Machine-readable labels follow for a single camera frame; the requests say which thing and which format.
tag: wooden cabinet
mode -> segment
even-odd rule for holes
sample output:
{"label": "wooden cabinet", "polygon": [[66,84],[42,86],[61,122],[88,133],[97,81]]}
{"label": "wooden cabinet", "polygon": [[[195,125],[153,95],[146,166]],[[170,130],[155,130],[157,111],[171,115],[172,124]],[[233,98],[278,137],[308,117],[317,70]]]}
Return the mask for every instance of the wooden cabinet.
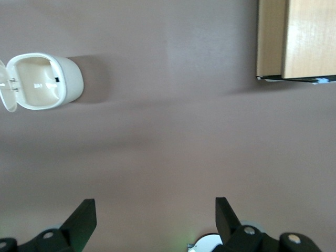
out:
{"label": "wooden cabinet", "polygon": [[336,0],[259,0],[257,77],[336,80]]}

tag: white container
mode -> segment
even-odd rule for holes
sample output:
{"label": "white container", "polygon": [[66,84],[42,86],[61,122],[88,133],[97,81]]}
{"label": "white container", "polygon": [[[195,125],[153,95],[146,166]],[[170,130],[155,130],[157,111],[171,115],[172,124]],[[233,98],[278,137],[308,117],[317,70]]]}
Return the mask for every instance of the white container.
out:
{"label": "white container", "polygon": [[76,100],[83,77],[70,59],[43,53],[22,54],[7,67],[0,61],[0,96],[9,112],[17,104],[26,109],[51,109]]}

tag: wooden panel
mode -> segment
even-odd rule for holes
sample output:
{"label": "wooden panel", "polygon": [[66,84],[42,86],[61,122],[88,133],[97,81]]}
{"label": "wooden panel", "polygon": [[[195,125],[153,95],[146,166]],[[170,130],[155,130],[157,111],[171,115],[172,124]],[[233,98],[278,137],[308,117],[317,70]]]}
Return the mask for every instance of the wooden panel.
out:
{"label": "wooden panel", "polygon": [[283,78],[336,74],[335,13],[335,0],[289,0]]}
{"label": "wooden panel", "polygon": [[259,0],[257,76],[282,73],[286,0]]}

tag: container lid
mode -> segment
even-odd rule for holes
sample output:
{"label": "container lid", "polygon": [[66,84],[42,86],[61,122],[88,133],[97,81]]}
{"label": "container lid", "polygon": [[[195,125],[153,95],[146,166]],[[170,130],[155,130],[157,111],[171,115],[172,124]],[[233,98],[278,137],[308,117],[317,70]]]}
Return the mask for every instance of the container lid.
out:
{"label": "container lid", "polygon": [[12,89],[8,71],[0,60],[0,96],[5,108],[9,112],[14,112],[17,108],[15,91]]}

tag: floor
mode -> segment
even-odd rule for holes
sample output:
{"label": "floor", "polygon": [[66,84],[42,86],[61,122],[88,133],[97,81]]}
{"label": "floor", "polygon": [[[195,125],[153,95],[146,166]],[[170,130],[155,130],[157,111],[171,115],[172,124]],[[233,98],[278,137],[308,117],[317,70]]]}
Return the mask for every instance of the floor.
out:
{"label": "floor", "polygon": [[0,237],[95,198],[84,251],[186,251],[215,197],[278,238],[336,247],[336,86],[255,78],[257,1],[4,0],[0,51],[72,59],[83,95],[0,106]]}

